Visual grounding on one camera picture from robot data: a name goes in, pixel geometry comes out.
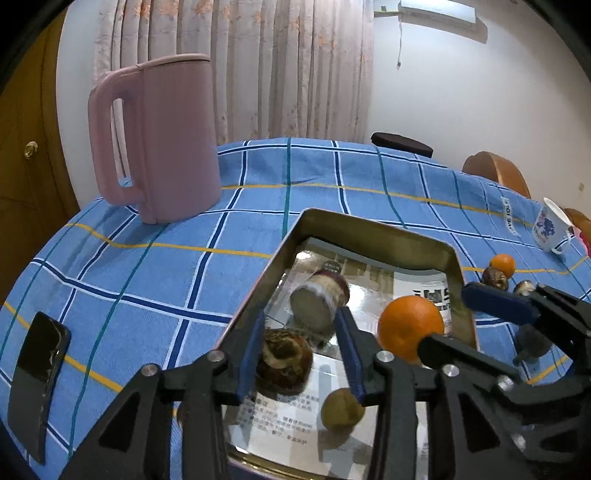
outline table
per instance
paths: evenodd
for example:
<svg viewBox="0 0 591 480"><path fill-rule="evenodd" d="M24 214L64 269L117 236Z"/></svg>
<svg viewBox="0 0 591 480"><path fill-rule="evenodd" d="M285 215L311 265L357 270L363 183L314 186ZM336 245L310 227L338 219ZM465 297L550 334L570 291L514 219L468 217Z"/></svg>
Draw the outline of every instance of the table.
<svg viewBox="0 0 591 480"><path fill-rule="evenodd" d="M5 424L15 363L35 313L46 312L72 332L50 409L46 464L29 459L41 480L58 477L142 365L188 364L213 347L308 207L445 241L458 252L466 281L478 280L493 255L507 253L517 263L511 288L529 278L589 300L591 261L583 245L573 242L563 258L540 250L531 235L538 203L489 180L415 154L325 140L228 144L219 147L219 160L222 198L183 222L145 225L133 206L92 202L31 261L0 310ZM484 315L476 324L481 350L510 362L515 326ZM569 364L553 347L520 370L531 383L551 382ZM176 424L171 464L171 478L180 479Z"/></svg>

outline chair backrest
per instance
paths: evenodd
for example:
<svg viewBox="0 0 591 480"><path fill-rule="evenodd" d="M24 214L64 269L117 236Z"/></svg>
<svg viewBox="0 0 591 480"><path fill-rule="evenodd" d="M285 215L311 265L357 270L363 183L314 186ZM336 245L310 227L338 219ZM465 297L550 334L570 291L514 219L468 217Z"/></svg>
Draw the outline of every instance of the chair backrest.
<svg viewBox="0 0 591 480"><path fill-rule="evenodd" d="M495 181L514 192L521 193L524 197L531 198L527 183L515 164L494 153L483 151L468 157L462 172Z"/></svg>

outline kettle lid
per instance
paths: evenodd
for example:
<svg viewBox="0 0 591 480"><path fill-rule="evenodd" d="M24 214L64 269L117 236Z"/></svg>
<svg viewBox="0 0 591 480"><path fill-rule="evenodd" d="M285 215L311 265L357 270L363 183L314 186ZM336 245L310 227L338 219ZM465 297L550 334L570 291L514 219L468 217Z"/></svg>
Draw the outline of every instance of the kettle lid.
<svg viewBox="0 0 591 480"><path fill-rule="evenodd" d="M211 61L209 55L205 53L180 53L178 55L166 55L165 57L159 57L157 59L149 60L144 63L137 65L140 70L146 68L155 67L158 65L164 65L166 63L175 63L177 61Z"/></svg>

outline white curtain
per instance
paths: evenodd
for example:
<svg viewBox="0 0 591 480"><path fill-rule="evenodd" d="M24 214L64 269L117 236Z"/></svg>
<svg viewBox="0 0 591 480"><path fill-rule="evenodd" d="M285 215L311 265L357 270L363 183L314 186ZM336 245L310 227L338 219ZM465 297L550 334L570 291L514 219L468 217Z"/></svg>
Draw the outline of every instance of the white curtain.
<svg viewBox="0 0 591 480"><path fill-rule="evenodd" d="M363 141L372 0L103 0L95 81L178 53L212 58L217 141ZM121 102L113 144L126 169Z"/></svg>

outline door knob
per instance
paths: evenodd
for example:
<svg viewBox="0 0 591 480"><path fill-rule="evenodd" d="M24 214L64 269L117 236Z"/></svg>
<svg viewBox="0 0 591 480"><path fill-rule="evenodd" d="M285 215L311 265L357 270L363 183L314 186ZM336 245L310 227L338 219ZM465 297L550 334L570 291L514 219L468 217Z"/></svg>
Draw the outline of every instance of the door knob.
<svg viewBox="0 0 591 480"><path fill-rule="evenodd" d="M37 142L29 142L25 145L25 157L31 158L38 149Z"/></svg>

